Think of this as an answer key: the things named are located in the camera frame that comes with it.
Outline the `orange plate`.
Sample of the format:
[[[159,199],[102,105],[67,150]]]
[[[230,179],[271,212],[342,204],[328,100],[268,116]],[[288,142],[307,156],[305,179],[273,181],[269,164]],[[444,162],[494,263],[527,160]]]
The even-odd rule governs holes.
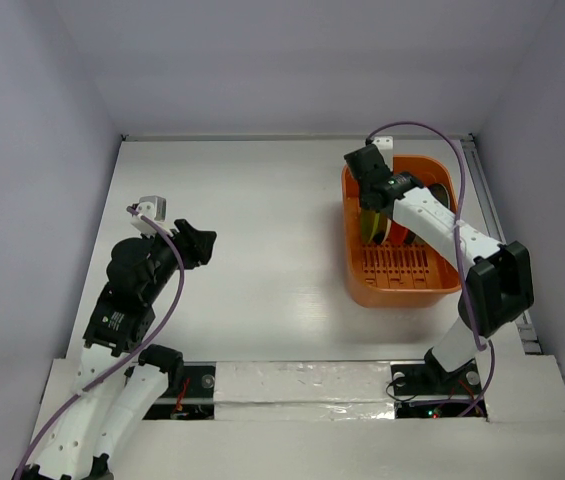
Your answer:
[[[397,222],[392,222],[388,240],[392,245],[396,245],[396,246],[408,245],[407,237],[410,232],[411,231],[408,228],[399,225]]]

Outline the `cream plate with ink drawing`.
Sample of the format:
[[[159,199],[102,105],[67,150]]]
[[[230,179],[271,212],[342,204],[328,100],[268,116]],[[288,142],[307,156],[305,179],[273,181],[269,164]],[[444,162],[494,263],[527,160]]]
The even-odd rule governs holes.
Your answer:
[[[383,217],[381,222],[381,229],[380,229],[380,243],[384,243],[390,232],[391,228],[391,220],[388,217]]]

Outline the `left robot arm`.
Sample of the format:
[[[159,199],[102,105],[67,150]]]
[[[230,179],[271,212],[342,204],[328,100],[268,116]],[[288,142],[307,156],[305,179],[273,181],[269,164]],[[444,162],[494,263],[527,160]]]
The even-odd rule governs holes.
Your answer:
[[[111,251],[107,282],[83,335],[72,394],[32,440],[17,479],[111,479],[161,395],[186,387],[181,352],[158,345],[153,304],[173,275],[206,265],[217,239],[178,219],[171,230],[135,217],[139,236]]]

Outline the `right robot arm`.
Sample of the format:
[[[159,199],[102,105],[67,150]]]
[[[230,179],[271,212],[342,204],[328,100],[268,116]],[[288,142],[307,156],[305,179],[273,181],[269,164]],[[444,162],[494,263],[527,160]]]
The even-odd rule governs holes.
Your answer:
[[[453,386],[484,341],[534,303],[531,258],[462,221],[459,205],[442,202],[410,171],[395,172],[377,143],[345,155],[358,186],[360,239],[402,246],[414,234],[454,267],[461,282],[458,318],[424,356],[418,379],[432,391]]]

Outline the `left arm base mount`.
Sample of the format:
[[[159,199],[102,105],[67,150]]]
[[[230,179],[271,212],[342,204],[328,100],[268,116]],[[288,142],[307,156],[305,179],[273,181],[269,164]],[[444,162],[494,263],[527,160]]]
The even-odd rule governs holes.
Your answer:
[[[213,420],[215,363],[185,363],[180,384],[149,408],[144,420]]]

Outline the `green plate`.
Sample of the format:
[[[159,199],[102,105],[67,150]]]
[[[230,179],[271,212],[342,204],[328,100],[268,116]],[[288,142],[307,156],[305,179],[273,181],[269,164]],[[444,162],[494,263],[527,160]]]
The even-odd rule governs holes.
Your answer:
[[[361,241],[365,245],[380,243],[380,229],[384,214],[371,210],[361,210],[359,215]]]

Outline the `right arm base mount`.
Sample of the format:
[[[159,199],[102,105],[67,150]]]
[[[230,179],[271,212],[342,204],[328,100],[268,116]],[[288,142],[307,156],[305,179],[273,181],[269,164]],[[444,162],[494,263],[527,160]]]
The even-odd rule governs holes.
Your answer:
[[[393,400],[396,419],[487,417],[475,361],[445,380],[428,377],[423,362],[391,363],[390,373],[385,392]]]

